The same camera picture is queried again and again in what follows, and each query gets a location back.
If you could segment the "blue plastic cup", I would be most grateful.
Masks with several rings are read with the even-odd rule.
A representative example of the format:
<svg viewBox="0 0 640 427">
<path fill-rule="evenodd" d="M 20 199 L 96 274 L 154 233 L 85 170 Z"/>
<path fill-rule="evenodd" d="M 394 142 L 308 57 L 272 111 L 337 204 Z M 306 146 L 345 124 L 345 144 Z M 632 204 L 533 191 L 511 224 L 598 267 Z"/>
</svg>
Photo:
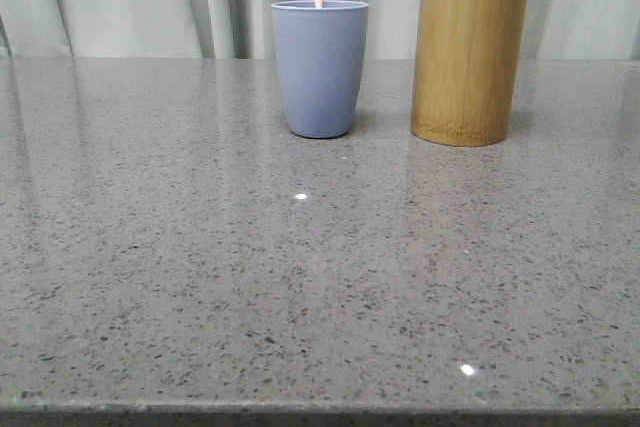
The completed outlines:
<svg viewBox="0 0 640 427">
<path fill-rule="evenodd" d="M 328 139 L 353 125 L 369 5 L 312 0 L 271 5 L 280 93 L 289 129 Z"/>
</svg>

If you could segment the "bamboo cylinder holder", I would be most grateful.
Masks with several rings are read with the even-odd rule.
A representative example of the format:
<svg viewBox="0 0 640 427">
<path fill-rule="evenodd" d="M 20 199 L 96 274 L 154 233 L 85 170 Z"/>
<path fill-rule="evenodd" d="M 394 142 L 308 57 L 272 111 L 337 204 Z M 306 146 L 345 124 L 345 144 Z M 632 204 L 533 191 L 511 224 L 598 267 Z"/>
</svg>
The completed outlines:
<svg viewBox="0 0 640 427">
<path fill-rule="evenodd" d="M 527 0 L 420 0 L 411 131 L 451 146 L 508 132 Z"/>
</svg>

